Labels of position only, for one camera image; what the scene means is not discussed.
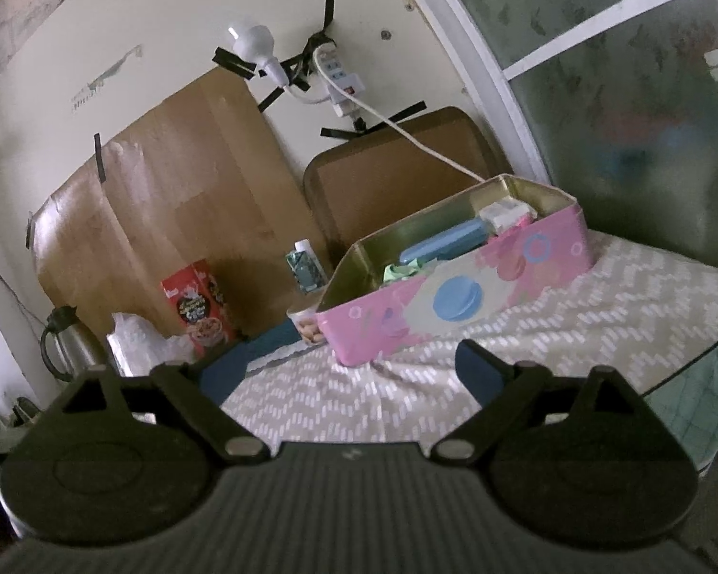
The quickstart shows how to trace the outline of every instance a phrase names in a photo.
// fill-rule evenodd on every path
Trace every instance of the plastic bag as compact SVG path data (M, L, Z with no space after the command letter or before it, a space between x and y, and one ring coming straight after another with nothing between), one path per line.
M158 364L196 360L188 336L166 339L154 325L138 315L114 313L115 331L106 335L120 374L127 377L148 375Z

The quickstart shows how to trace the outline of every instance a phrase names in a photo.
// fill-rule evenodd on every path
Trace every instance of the red cereal box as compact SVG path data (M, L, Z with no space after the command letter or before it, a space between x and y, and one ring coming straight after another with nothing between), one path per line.
M239 340L239 331L226 314L218 283L202 259L161 282L165 296L184 322L199 355L211 347Z

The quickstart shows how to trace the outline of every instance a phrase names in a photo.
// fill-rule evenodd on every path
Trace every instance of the teal fabric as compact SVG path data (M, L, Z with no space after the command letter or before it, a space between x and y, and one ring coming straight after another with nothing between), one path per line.
M645 399L705 469L718 452L718 345Z

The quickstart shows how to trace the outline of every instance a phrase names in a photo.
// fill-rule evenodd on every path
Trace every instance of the ribbed black surface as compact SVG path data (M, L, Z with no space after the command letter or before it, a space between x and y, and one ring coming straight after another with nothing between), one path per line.
M177 526L109 549L28 540L0 574L699 574L672 542L604 555L534 537L476 475L427 462L416 444L286 444L238 467Z

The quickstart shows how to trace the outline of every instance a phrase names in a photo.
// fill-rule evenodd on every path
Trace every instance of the light bulb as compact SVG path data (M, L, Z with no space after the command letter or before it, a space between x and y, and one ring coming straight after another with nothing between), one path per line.
M271 30L250 18L239 20L229 26L232 38L231 50L247 63L256 63L271 77L277 86L289 86L290 80L274 57L274 36Z

